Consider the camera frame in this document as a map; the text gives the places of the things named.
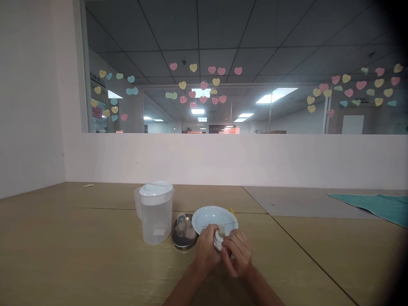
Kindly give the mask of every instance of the ceiling light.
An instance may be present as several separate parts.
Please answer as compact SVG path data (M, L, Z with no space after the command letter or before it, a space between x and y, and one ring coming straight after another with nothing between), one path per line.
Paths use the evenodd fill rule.
M204 109L192 109L193 114L204 114Z
M239 115L238 117L239 118L249 118L250 116L252 116L253 114L250 114L250 113L244 113L244 114L241 114L241 115Z

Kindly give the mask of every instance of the paper heart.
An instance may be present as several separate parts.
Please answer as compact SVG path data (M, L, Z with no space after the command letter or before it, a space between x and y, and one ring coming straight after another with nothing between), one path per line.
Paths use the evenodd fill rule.
M375 106L380 106L383 102L384 102L383 98L375 98L374 99Z
M401 72L402 70L404 70L404 66L402 66L401 64L396 64L396 65L394 66L394 73L399 73L399 72Z
M392 100L392 101L388 102L387 104L388 104L389 106L394 106L394 107L396 107L396 106L397 106L397 101L396 101L396 100Z
M326 91L326 90L329 89L329 85L327 85L327 84L320 84L320 85L319 85L319 89L324 92L324 91Z
M322 93L322 91L318 88L313 89L313 94L314 96L320 96L320 94Z
M387 98L391 97L393 93L394 90L392 88L384 90L384 96L386 96Z
M309 105L309 106L307 107L307 110L308 110L310 113L314 113L315 110L316 110L316 106L315 106L315 105Z
M353 90L352 88L347 89L346 91L344 91L344 94L345 94L347 97L350 98L350 97L354 94L354 90Z
M236 67L234 69L234 72L235 72L236 75L240 75L242 73L242 67Z
M216 78L216 79L213 79L213 80L212 80L212 83L214 84L215 87L217 87L218 85L220 85L220 82L221 82L221 81L220 81L219 78Z
M206 89L208 87L208 83L207 82L201 82L200 87L201 87L202 90L204 90L204 89Z
M340 76L332 76L331 82L336 85L340 81Z
M197 64L192 64L192 65L190 65L190 70L191 70L192 72L196 72L196 71L197 71Z
M377 79L374 81L374 86L380 88L384 84L384 79Z
M366 93L367 93L369 96L373 96L373 95L375 95L375 90L374 90L374 89L367 89Z
M219 75L224 75L225 74L225 68L218 68L218 74Z
M309 96L307 97L307 104L311 105L315 102L315 97Z
M362 90L366 86L367 86L367 81L361 81L361 82L356 83L356 87L358 90Z
M401 81L401 78L400 78L399 76L393 76L393 77L391 78L391 84L392 84L393 86L397 85L400 81Z
M183 81L183 82L180 82L180 83L178 84L178 86L179 86L181 89L186 89L187 83Z
M348 74L343 74L343 83L347 83L350 80L351 80L351 76L349 76Z
M385 69L384 68L377 68L375 70L375 73L377 74L377 77L380 77L385 73Z
M177 69L177 63L171 63L170 64L170 69L175 71Z

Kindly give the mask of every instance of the yellow heart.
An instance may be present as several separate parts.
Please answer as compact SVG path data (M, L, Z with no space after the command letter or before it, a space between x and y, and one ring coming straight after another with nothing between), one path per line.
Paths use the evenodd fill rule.
M349 76L348 74L343 74L343 83L347 83L350 80L351 80L351 76Z
M386 96L387 98L391 97L393 93L394 90L392 88L384 90L384 96Z
M212 83L214 84L214 86L218 86L220 85L221 80L219 78L213 79Z
M320 94L322 93L322 91L318 88L313 89L313 94L314 96L320 96Z
M307 104L311 105L315 101L315 97L309 96L307 97Z
M384 84L384 79L377 79L374 81L374 86L380 88Z
M307 110L308 110L310 113L314 113L315 110L316 110L316 106L315 106L315 105L309 105L309 106L307 107Z
M190 65L190 70L191 70L192 72L195 72L195 71L197 70L197 64L192 64L192 65Z
M383 98L375 98L374 99L375 106L380 106L383 102L384 102Z
M398 73L401 72L402 70L404 70L404 66L402 66L401 64L396 64L394 67L394 73Z
M330 96L332 95L332 90L331 90L331 89L328 89L328 90L324 91L323 94L324 94L324 96L325 96L326 98L328 98L328 97L330 97Z

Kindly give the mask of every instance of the fluorescent light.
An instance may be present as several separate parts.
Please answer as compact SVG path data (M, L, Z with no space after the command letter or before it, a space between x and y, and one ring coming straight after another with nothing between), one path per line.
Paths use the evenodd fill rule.
M192 109L193 114L204 114L204 109Z
M191 91L195 91L195 96L196 97L201 97L201 96L206 96L207 98L210 97L210 88L206 88L202 90L201 88L193 88Z
M239 115L238 117L239 117L239 118L249 118L249 117L252 116L252 115L253 115L253 114L244 113L244 114Z
M121 96L117 95L116 93L108 90L108 98L109 99L123 99Z

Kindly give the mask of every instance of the teal towel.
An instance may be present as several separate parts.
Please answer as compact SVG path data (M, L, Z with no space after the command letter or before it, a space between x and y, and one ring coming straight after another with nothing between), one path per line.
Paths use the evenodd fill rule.
M329 196L363 208L385 220L408 228L408 196L333 194Z

